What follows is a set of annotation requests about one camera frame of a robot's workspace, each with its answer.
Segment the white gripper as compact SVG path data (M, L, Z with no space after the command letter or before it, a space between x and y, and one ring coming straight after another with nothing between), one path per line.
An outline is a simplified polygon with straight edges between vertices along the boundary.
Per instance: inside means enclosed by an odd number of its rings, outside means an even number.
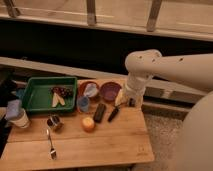
M127 100L129 100L129 107L135 107L136 102L141 103L143 101L146 86L152 78L152 75L142 75L139 77L129 73L123 88L119 90L115 99L115 105L119 106Z

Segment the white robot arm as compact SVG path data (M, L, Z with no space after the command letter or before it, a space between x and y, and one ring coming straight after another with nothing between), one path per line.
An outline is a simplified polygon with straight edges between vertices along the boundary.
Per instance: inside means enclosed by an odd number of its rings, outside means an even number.
M163 57L156 49L134 51L125 67L128 76L116 105L142 100L154 76L206 92L183 121L171 171L213 171L213 53Z

